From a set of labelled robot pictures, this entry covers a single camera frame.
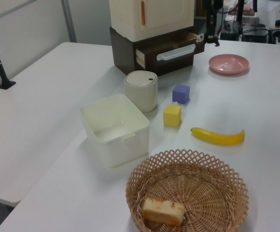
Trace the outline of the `black Franka gripper body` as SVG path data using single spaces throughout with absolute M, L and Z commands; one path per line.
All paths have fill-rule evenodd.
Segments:
M 207 12 L 220 10 L 223 5 L 223 0 L 202 0 L 202 8 Z

